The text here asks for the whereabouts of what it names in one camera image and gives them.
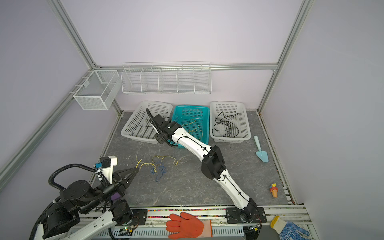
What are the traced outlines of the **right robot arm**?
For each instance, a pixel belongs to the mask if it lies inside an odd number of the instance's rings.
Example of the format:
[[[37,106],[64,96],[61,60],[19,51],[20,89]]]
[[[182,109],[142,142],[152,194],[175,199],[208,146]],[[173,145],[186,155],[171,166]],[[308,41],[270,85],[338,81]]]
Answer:
[[[201,171],[210,180],[218,183],[235,205],[235,216],[231,220],[239,223],[263,222],[263,214],[256,202],[249,197],[233,180],[218,146],[209,146],[188,133],[175,121],[165,120],[161,115],[153,116],[148,108],[149,122],[155,129],[155,139],[172,148],[182,146],[201,161]]]

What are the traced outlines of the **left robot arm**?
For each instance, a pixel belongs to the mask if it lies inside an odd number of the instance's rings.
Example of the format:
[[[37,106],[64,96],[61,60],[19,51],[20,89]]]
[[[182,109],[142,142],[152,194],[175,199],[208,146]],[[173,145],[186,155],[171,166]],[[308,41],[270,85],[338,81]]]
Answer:
[[[71,168],[80,168],[96,174],[101,180],[101,184],[92,188],[88,181],[79,180],[65,188],[55,182],[58,174]],[[33,240],[38,236],[39,226],[43,227],[41,236],[43,240],[67,232],[80,222],[79,214],[88,214],[116,193],[124,196],[124,191],[130,186],[140,169],[130,168],[113,172],[111,181],[107,180],[104,170],[103,164],[97,163],[93,168],[82,164],[69,164],[54,171],[50,175],[48,183],[58,189],[60,195],[40,214],[29,239]]]

